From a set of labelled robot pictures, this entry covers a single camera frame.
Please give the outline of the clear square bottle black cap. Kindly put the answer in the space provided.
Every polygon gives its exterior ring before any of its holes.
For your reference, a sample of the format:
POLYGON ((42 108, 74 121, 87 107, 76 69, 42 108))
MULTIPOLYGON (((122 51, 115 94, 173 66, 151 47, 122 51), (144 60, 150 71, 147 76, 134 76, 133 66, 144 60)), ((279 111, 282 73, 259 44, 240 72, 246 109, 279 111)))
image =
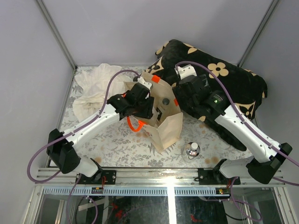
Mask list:
POLYGON ((161 124, 169 115, 169 105, 170 99, 169 98, 161 98, 156 107, 156 111, 159 112, 158 120, 159 124, 161 124))

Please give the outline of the beige canvas bag orange handles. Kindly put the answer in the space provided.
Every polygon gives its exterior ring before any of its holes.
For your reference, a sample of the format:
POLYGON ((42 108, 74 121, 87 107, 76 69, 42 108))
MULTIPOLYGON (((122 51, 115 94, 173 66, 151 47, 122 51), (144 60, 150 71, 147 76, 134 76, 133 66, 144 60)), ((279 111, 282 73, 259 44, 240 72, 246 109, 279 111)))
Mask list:
POLYGON ((133 132, 143 130, 151 139, 152 144, 159 153, 173 145, 180 138, 183 113, 180 110, 172 87, 160 77, 143 72, 141 77, 145 82, 151 83, 150 95, 154 97, 153 117, 142 119, 132 116, 138 121, 138 127, 134 128, 130 118, 127 124, 133 132))

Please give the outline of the round silver bottle white cap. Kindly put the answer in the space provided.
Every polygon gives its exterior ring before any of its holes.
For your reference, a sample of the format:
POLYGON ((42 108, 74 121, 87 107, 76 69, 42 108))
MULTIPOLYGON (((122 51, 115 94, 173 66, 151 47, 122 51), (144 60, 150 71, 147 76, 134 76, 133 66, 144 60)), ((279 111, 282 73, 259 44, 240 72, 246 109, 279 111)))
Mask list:
POLYGON ((193 160, 199 155, 199 153, 200 153, 200 147, 198 143, 190 142, 187 143, 187 145, 185 146, 185 154, 187 156, 187 159, 193 160))

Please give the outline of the white bottle black cap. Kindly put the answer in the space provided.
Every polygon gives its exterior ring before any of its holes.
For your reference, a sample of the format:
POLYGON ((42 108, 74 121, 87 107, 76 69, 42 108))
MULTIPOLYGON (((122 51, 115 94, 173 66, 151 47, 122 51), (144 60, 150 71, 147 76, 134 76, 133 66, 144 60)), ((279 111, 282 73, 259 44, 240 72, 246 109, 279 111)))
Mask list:
POLYGON ((158 120, 159 112, 157 112, 156 109, 153 108, 152 113, 153 113, 153 115, 149 119, 149 125, 153 126, 153 127, 158 127, 159 126, 159 120, 158 120))

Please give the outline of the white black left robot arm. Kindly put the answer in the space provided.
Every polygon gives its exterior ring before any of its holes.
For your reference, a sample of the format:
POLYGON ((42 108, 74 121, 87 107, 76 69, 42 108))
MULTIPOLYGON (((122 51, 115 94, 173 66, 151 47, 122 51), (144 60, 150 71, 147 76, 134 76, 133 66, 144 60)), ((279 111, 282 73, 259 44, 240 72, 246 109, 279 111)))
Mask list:
POLYGON ((131 90, 110 97, 102 111, 86 118, 78 125, 49 134, 47 154, 63 174, 75 171, 92 183, 99 183, 104 177, 102 167, 94 159, 80 157, 76 150, 97 135, 104 128, 118 123, 129 116, 150 119, 153 116, 154 97, 150 95, 152 84, 136 82, 131 90))

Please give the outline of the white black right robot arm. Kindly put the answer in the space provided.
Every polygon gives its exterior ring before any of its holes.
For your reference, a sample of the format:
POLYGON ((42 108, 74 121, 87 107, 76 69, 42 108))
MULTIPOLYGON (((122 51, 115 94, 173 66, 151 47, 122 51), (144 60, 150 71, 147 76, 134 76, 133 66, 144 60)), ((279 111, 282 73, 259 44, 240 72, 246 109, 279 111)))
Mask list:
POLYGON ((229 178, 250 176, 261 184, 268 184, 289 155, 292 147, 271 139, 259 130, 233 105, 224 90, 211 91, 206 76, 179 75, 173 87, 180 108, 194 118, 205 117, 222 139, 234 147, 249 150, 245 159, 222 159, 213 169, 213 179, 224 184, 229 178))

